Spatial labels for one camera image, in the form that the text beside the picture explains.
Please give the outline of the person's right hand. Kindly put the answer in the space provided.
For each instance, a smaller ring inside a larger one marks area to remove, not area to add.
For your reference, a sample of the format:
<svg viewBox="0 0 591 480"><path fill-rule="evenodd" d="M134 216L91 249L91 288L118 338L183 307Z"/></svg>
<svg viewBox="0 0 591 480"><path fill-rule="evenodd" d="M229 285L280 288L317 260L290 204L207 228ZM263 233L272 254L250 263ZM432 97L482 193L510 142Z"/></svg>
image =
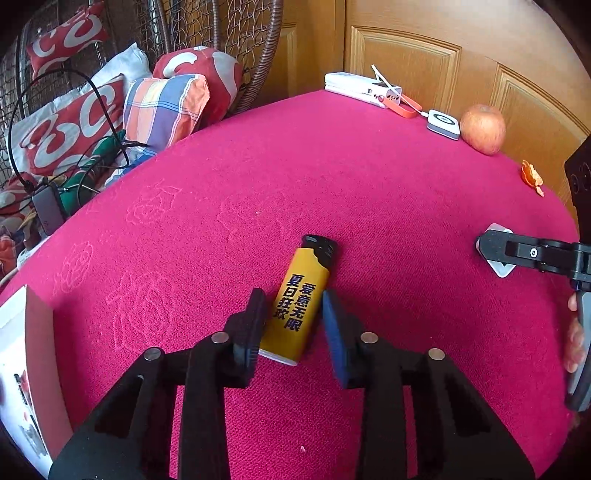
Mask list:
<svg viewBox="0 0 591 480"><path fill-rule="evenodd" d="M566 335L563 366L569 374L573 374L585 362L587 356L584 347L585 332L578 321L578 304L575 293L568 300L568 309L571 312L571 322Z"/></svg>

